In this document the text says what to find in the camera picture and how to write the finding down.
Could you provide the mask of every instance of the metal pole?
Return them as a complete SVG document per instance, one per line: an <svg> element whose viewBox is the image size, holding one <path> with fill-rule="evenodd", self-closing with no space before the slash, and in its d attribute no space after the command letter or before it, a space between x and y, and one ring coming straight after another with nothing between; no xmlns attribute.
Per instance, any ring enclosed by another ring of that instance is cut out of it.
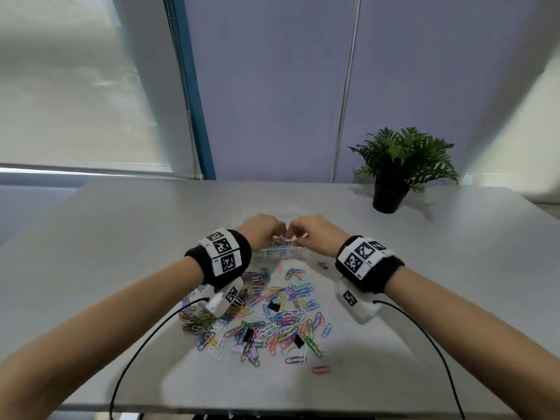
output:
<svg viewBox="0 0 560 420"><path fill-rule="evenodd" d="M362 0L354 2L354 17L352 19L352 37L350 39L350 47L348 48L348 57L346 59L346 73L344 75L344 85L342 86L342 98L340 100L340 110L337 122L337 145L334 150L333 167L330 170L330 183L334 183L334 177L337 175L338 152L340 151L340 138L342 137L342 126L344 124L344 115L346 113L346 99L348 98L348 84L350 83L350 72L352 71L352 59L354 58L354 45L356 44L356 32L358 30L358 16L360 15L360 3Z"/></svg>

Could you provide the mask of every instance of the gray tabletop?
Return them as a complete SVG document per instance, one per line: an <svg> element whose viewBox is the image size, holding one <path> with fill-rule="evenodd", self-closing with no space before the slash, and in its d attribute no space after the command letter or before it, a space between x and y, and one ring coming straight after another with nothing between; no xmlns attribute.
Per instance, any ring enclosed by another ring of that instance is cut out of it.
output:
<svg viewBox="0 0 560 420"><path fill-rule="evenodd" d="M133 281L180 258L197 239L259 211L323 213L373 236L420 273L478 303L560 355L560 227L512 191L440 186L409 195L392 215L373 188L317 183L104 179L93 181L0 248L0 358ZM303 266L333 323L326 355L304 367L278 354L261 366L223 352L216 361L172 320L144 348L117 397L125 410L310 410L456 415L441 361L415 326L389 307L365 325L337 301L331 266ZM74 393L67 408L103 409L139 343ZM449 359L466 413L511 410ZM332 374L311 366L328 364Z"/></svg>

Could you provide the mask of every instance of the black cable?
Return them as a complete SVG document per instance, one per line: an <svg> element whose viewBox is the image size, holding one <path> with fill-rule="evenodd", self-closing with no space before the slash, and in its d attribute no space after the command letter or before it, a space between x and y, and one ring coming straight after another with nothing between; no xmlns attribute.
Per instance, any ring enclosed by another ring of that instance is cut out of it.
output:
<svg viewBox="0 0 560 420"><path fill-rule="evenodd" d="M116 383L115 386L115 391L113 392L113 397L111 398L111 403L109 404L108 408L109 408L109 418L111 420L113 419L113 408L115 408L115 398L116 398L116 392L119 390L119 386L120 386L120 382L122 381L124 374L127 372L128 367L130 367L130 364L132 364L132 362L136 359L136 357L138 356L138 354L140 353L140 351L142 350L142 348L146 345L146 343L148 343L148 341L153 337L153 335L155 335L159 329L162 328L162 326L168 322L169 320L171 320L175 315L177 315L179 312L183 311L185 308L191 306L193 303L197 303L200 301L206 301L208 302L210 300L210 298L200 298L197 299L196 301L192 301L191 303L187 303L185 306L181 306L178 310L176 310L175 312L173 312L173 314L171 314L169 317L167 317L166 319L164 319L164 321L158 325L158 327L156 327L156 329L150 334L150 336L147 337L147 339L144 341L144 343L142 343L140 345L140 347L138 348L138 350L136 351L136 353L132 356L132 358L130 359L130 361L128 362L127 366L124 367L124 370L122 371L122 373L120 374L119 377L119 381Z"/></svg>
<svg viewBox="0 0 560 420"><path fill-rule="evenodd" d="M382 303L383 305L387 305L387 306L390 306L392 308L395 308L401 314L405 315L410 321L412 321L414 324L416 324L416 327L418 327L424 333L424 336L426 336L428 338L428 340L430 341L432 346L438 352L438 355L440 356L441 360L444 362L445 370L447 371L447 376L449 377L449 382L451 383L451 387L452 387L452 390L453 390L453 396L455 397L455 402L457 403L457 408L459 409L459 413L461 413L461 419L465 420L465 413L463 413L463 409L461 408L461 403L459 402L459 398L457 396L457 391L455 390L455 384L453 383L453 378L451 376L452 372L449 370L449 367L447 366L447 362L445 361L444 355L441 353L440 349L437 347L437 345L431 339L430 335L428 335L428 333L426 333L426 331L422 328L421 325L419 325L415 321L414 318L412 318L410 315L408 315L406 312L404 312L402 309L400 309L396 305L393 305L392 303L388 303L388 302L385 302L385 301L380 301L380 300L374 300L373 303Z"/></svg>

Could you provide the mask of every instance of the black wristband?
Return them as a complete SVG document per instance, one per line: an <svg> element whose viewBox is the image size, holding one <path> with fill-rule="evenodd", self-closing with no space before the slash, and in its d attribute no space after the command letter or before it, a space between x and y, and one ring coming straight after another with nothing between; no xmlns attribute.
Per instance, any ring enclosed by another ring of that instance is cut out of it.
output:
<svg viewBox="0 0 560 420"><path fill-rule="evenodd" d="M189 249L185 256L198 263L204 274L203 284L210 284L215 291L241 276L251 262L251 245L235 230L220 228L200 243Z"/></svg>
<svg viewBox="0 0 560 420"><path fill-rule="evenodd" d="M383 293L387 282L402 266L404 262L392 251L371 238L360 236L346 240L335 263L340 274L364 293Z"/></svg>

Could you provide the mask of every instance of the green plant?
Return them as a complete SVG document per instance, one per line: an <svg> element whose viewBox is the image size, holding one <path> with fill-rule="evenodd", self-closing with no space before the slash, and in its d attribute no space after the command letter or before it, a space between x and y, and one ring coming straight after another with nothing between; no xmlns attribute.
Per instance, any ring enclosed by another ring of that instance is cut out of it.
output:
<svg viewBox="0 0 560 420"><path fill-rule="evenodd" d="M349 147L366 161L358 173L404 183L415 193L424 193L424 184L439 178L458 183L459 176L446 152L454 144L419 133L415 127L402 129L400 133L385 127L375 135L367 135L374 140Z"/></svg>

